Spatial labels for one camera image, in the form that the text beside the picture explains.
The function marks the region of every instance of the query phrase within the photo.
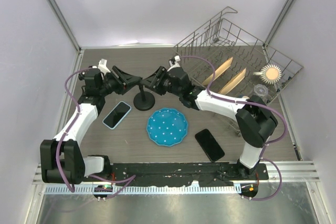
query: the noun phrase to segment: polka dot plate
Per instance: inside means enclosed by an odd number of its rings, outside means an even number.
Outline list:
[[[188,123],[180,111],[162,108],[149,117],[146,129],[149,138],[157,145],[173,146],[187,135]]]

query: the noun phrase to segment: metal corner post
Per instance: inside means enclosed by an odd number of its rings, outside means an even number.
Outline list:
[[[50,8],[52,9],[52,11],[55,13],[58,21],[60,22],[60,24],[62,25],[65,33],[67,34],[67,36],[69,37],[72,45],[74,46],[75,50],[80,53],[80,46],[78,45],[78,42],[74,36],[74,34],[72,33],[68,23],[66,22],[60,8],[58,7],[57,3],[55,0],[47,0],[47,2],[50,5]]]
[[[273,40],[275,34],[277,33],[282,21],[284,20],[285,16],[289,12],[290,8],[292,7],[295,0],[286,0],[281,12],[279,13],[274,25],[272,26],[272,29],[270,30],[269,34],[267,35],[267,38],[265,40],[266,44],[269,45],[271,41]]]

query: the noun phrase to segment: table surface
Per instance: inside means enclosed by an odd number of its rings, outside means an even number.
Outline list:
[[[85,50],[81,68],[97,65],[101,58],[108,60],[107,66],[116,65],[121,70],[142,77],[151,75],[159,66],[168,66],[168,59],[174,55],[172,48],[121,48]],[[81,95],[83,82],[77,81],[75,97]],[[237,161],[243,151],[244,140],[236,135],[235,130],[225,122],[221,115],[188,109],[178,97],[167,93],[156,95],[155,106],[149,111],[138,111],[133,106],[133,98],[139,92],[134,87],[125,95],[112,94],[106,97],[106,104],[100,116],[89,127],[81,143],[83,157],[92,154],[108,155],[113,163],[137,162],[208,162],[209,159],[197,143],[194,135],[209,129],[225,152],[219,161]],[[124,101],[132,106],[131,112],[111,130],[103,125],[102,120],[115,107]],[[278,100],[271,104],[272,108],[281,111]],[[188,121],[188,135],[172,147],[158,146],[148,137],[146,125],[150,115],[161,108],[175,108],[181,111]],[[70,108],[69,116],[75,107]],[[280,136],[284,130],[281,121],[271,139]],[[289,134],[280,142],[269,146],[264,157],[274,161],[297,160]]]

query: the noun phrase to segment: black smartphone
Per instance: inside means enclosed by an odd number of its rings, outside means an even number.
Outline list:
[[[119,102],[117,106],[115,106],[113,110],[104,118],[103,124],[105,124],[111,130],[114,130],[130,111],[131,106],[125,102]]]
[[[211,162],[215,162],[224,157],[225,153],[223,149],[208,129],[198,132],[195,138]]]

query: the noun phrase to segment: wire basket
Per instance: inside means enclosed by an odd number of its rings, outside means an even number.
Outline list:
[[[238,13],[238,11],[231,7],[224,8],[176,44],[174,51],[180,56],[203,57],[215,68],[232,57],[230,67],[214,81],[210,88],[211,91],[218,92],[234,76],[244,70],[243,80],[226,95],[250,97],[256,94],[262,97],[266,104],[269,104],[303,66],[227,20],[224,16],[228,13]],[[269,63],[277,65],[282,71],[281,79],[277,84],[265,84],[259,76],[253,75]],[[189,77],[201,85],[213,73],[212,68],[200,60],[184,58],[181,65]]]

